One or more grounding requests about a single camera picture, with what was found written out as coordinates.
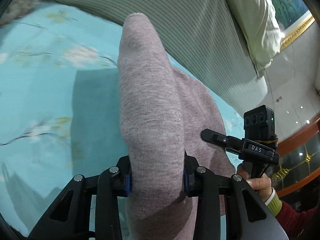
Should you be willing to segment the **red sleeve green cuff forearm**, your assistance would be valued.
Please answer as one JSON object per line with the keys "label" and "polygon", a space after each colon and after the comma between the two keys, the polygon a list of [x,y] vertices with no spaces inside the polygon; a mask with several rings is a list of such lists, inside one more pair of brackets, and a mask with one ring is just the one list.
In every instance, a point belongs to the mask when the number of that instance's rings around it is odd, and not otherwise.
{"label": "red sleeve green cuff forearm", "polygon": [[288,239],[319,239],[319,206],[297,212],[279,199],[274,188],[265,205],[281,225]]}

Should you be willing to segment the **person's right hand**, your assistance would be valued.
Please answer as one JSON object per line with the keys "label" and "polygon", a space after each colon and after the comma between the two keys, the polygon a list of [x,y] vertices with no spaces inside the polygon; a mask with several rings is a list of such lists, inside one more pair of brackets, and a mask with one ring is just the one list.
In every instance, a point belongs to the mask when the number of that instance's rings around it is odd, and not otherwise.
{"label": "person's right hand", "polygon": [[274,195],[271,179],[266,174],[263,174],[261,178],[249,179],[249,174],[244,170],[242,164],[238,165],[237,174],[241,175],[251,188],[258,192],[259,197],[263,202],[266,202]]}

